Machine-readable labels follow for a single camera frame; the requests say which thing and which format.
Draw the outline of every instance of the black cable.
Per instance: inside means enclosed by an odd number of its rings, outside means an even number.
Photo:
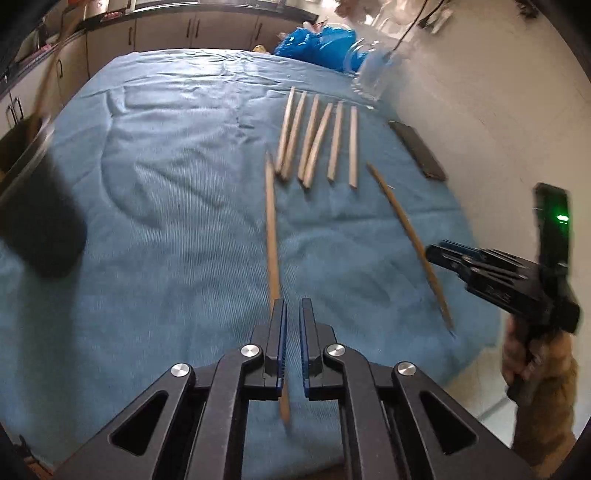
[[[437,8],[439,8],[443,4],[444,1],[445,0],[441,0],[441,3],[437,6]],[[408,34],[408,32],[410,32],[413,29],[413,27],[417,23],[418,19],[420,18],[421,14],[423,13],[423,10],[425,10],[425,7],[427,6],[427,3],[428,2],[429,2],[429,0],[425,0],[423,2],[423,6],[419,10],[419,12],[418,12],[417,16],[415,17],[415,19],[413,20],[413,23],[410,24],[410,27],[408,27],[407,30],[406,30],[406,32],[404,32],[404,34],[402,35],[402,37],[400,37],[400,39],[396,43],[395,47],[390,51],[389,56],[392,56],[392,53],[394,53],[396,51],[396,49],[400,46],[400,44],[404,40],[404,37],[406,37],[407,34]],[[432,15],[437,10],[437,8],[433,12],[431,12],[429,15]]]
[[[445,1],[446,1],[446,0],[441,0],[441,1],[440,1],[440,2],[437,4],[437,6],[436,6],[436,7],[435,7],[433,10],[431,10],[431,13],[430,13],[430,14],[428,14],[426,17],[423,17],[423,18],[421,19],[421,21],[418,23],[418,25],[417,25],[417,26],[418,26],[419,28],[425,28],[425,27],[427,26],[427,21],[429,20],[429,18],[431,18],[431,16],[432,16],[432,15],[433,15],[433,14],[434,14],[434,13],[435,13],[437,10],[439,10],[439,9],[441,8],[441,6],[442,6],[442,5],[445,3]]]

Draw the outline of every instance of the pointed wooden skewer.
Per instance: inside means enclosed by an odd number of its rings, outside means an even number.
[[[318,94],[314,95],[312,111],[310,112],[310,119],[308,120],[308,126],[306,127],[306,136],[304,137],[304,146],[301,150],[300,166],[297,170],[297,177],[300,181],[304,181],[304,175],[306,173],[306,162],[308,162],[308,155],[310,154],[310,147],[312,145],[312,135],[314,134],[314,124],[316,123],[316,112],[318,112],[319,100],[320,97]]]
[[[291,118],[291,106],[294,103],[294,94],[296,87],[291,87],[290,95],[287,98],[287,105],[285,106],[285,112],[283,113],[283,126],[281,127],[281,136],[279,137],[279,146],[277,147],[277,158],[275,161],[275,173],[281,171],[283,165],[283,158],[285,156],[285,143],[287,142],[287,132],[290,129],[290,118]]]
[[[306,102],[306,92],[301,93],[300,101],[295,109],[294,122],[291,126],[290,140],[287,143],[287,151],[283,158],[283,166],[281,167],[281,178],[286,181],[291,175],[291,161],[293,160],[294,153],[296,152],[296,143],[298,130],[300,129],[300,121],[302,114],[304,113],[304,103]]]
[[[454,324],[453,324],[452,315],[449,312],[449,308],[447,306],[445,296],[443,295],[443,289],[441,288],[441,285],[439,284],[439,280],[437,279],[437,276],[435,275],[435,272],[433,271],[431,264],[429,263],[429,261],[427,260],[427,257],[425,256],[425,247],[423,246],[421,239],[418,237],[417,233],[415,232],[412,224],[410,223],[410,220],[408,220],[408,217],[407,217],[406,213],[404,212],[402,205],[400,205],[400,203],[398,203],[398,200],[394,196],[394,192],[388,186],[388,184],[386,183],[384,178],[380,175],[378,170],[371,163],[368,163],[368,169],[371,172],[371,174],[373,175],[373,177],[375,178],[375,181],[378,182],[378,185],[380,186],[380,188],[382,189],[382,191],[386,195],[386,198],[390,202],[390,205],[394,209],[394,212],[396,212],[396,215],[398,216],[398,219],[400,220],[400,223],[402,224],[404,231],[406,231],[408,238],[410,238],[410,241],[413,244],[413,247],[417,252],[418,259],[421,261],[421,263],[423,265],[423,269],[425,271],[425,274],[427,275],[427,281],[429,282],[429,286],[431,287],[431,289],[433,290],[433,293],[437,297],[437,302],[439,303],[441,315],[443,316],[443,321],[445,322],[447,330],[449,330],[450,333],[453,333]]]
[[[314,171],[316,170],[316,160],[318,159],[318,152],[320,151],[320,146],[322,145],[322,139],[324,138],[324,132],[326,132],[326,126],[329,123],[330,113],[332,111],[332,103],[326,105],[324,109],[324,115],[322,115],[322,120],[320,121],[320,125],[318,127],[318,131],[316,132],[316,137],[314,137],[314,144],[312,145],[312,149],[310,150],[310,156],[308,157],[308,162],[306,162],[306,174],[304,175],[304,187],[309,189],[312,186],[312,180],[314,180]]]
[[[269,281],[269,310],[273,313],[273,302],[281,298],[279,282],[279,258],[277,255],[277,216],[275,213],[275,187],[273,185],[273,162],[269,152],[265,159],[265,206],[267,210],[267,274]],[[290,422],[290,395],[287,374],[283,379],[283,390],[279,399],[279,414],[284,425]]]
[[[329,170],[327,177],[330,181],[335,180],[336,175],[336,161],[339,156],[340,146],[340,126],[343,122],[343,101],[341,100],[336,104],[336,115],[335,115],[335,129],[333,130],[333,142],[330,146],[330,160]]]
[[[357,107],[351,107],[351,130],[349,132],[349,185],[357,188]]]

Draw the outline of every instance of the countertop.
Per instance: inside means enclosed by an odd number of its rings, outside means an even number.
[[[134,12],[114,18],[108,21],[101,21],[103,14],[88,18],[80,23],[77,31],[69,37],[66,42],[69,43],[86,31],[96,30],[98,28],[107,27],[119,22],[128,20],[135,20],[146,15],[158,15],[162,13],[183,12],[191,10],[216,10],[227,12],[244,12],[254,15],[265,15],[268,17],[280,17],[297,22],[316,22],[318,15],[308,12],[301,8],[290,7],[288,5],[280,5],[275,2],[256,1],[256,0],[202,0],[199,2],[179,2],[170,3],[170,0],[154,1],[146,4],[141,4]],[[49,55],[51,55],[57,46],[52,46],[42,53],[36,53],[33,60],[26,61],[26,63],[12,65],[8,69],[8,74],[0,80],[0,98],[2,98],[14,85],[16,85],[28,72],[35,66],[43,62]]]

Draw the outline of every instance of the sleeve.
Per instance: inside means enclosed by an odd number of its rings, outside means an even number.
[[[578,366],[544,380],[528,407],[517,410],[512,450],[541,478],[549,477],[569,454],[573,434],[574,398]]]

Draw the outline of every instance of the floor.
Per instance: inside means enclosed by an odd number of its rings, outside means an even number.
[[[342,22],[331,2],[318,7],[320,19]],[[417,30],[399,50],[402,61],[384,99],[447,171],[482,247],[535,259],[532,188],[544,181],[570,191],[570,281],[589,310],[591,83],[550,22],[523,20],[514,0],[454,0],[453,9],[437,35]],[[576,345],[581,392],[591,387],[591,351],[584,348],[590,340],[591,326],[582,324]],[[447,389],[509,444],[515,407],[502,401],[500,361],[499,348],[483,351]],[[590,414],[591,398],[579,395],[576,434]]]

